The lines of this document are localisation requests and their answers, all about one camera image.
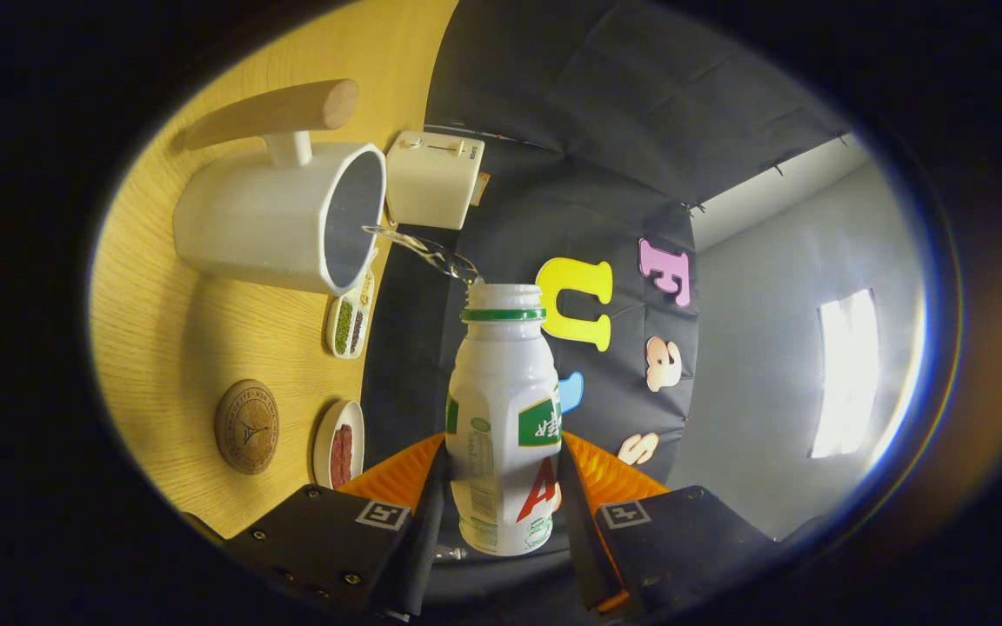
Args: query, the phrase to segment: red letter a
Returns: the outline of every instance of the red letter a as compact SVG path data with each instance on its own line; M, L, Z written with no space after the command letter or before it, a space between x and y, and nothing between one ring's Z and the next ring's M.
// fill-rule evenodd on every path
M539 495L540 489L544 489L542 496ZM528 499L524 501L524 508L520 509L517 522L528 517L536 503L542 503L544 500L551 502L554 499L556 499L556 475L551 471L551 457L545 457L544 462L540 464L540 472L536 475L536 483L532 484L532 491L528 492Z

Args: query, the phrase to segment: letter cutout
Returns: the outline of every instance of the letter cutout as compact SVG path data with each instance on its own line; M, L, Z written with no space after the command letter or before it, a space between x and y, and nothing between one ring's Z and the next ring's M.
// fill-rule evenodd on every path
M682 358L679 356L679 346L669 341L653 337L644 345L648 361L648 389L659 392L660 388L675 387L682 379Z
M597 346L599 353L609 350L609 336L612 328L609 316L601 316L597 321L576 320L559 312L557 298L562 289L580 290L593 293L602 304L609 304L613 297L613 268L602 260L599 264L573 260L573 258L550 258L536 274L536 284L544 290L542 301L548 309L544 322L544 332L551 337L569 341L585 341Z
M659 436L654 432L649 432L648 435L644 436L633 435L621 444L621 451L616 454L616 458L629 466L633 464L639 466L644 461L651 459L653 453L656 452L657 445L659 445Z
M689 269L687 253L683 252L675 256L675 254L652 247L648 243L648 239L640 239L640 273L649 276L652 270L659 272L660 276L656 278L656 287L667 293L678 293L675 296L675 303L679 306L690 304ZM676 284L675 276L679 277L681 284Z
M544 489L544 494L540 494L540 489ZM537 473L536 480L532 483L532 491L528 492L524 508L520 509L520 515L517 516L517 522L528 517L536 503L545 503L554 499L556 499L556 475L551 471L551 457L544 457L544 462L540 464L540 472Z
M564 415L581 404L583 389L582 373L573 373L569 379L559 380L559 415Z

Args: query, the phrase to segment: ceiling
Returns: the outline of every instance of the ceiling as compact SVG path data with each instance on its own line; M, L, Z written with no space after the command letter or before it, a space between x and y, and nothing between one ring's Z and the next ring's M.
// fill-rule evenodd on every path
M844 135L755 175L704 202L706 213L693 209L695 250L703 252L732 234L804 201L837 182L868 160L854 135Z

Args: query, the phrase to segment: green bottle cap ring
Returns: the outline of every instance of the green bottle cap ring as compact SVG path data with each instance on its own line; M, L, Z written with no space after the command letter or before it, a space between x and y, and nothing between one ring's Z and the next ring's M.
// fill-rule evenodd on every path
M536 308L463 308L458 317L464 322L526 322L548 319L548 309Z

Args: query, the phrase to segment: small dish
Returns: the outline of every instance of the small dish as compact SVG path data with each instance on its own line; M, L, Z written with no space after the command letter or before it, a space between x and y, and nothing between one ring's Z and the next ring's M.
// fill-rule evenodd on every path
M350 428L350 475L343 480L337 476L332 467L334 461L334 446L337 435L347 437L343 427ZM366 423L362 419L362 407L353 400L342 400L327 409L326 415L320 421L315 432L315 445L312 447L312 473L315 483L321 487L338 489L354 477L362 473L362 461L366 455Z
M370 308L377 282L373 270L366 270L366 277L357 287L343 293L331 304L323 337L331 354L340 360L357 360L366 348L366 332L370 328Z

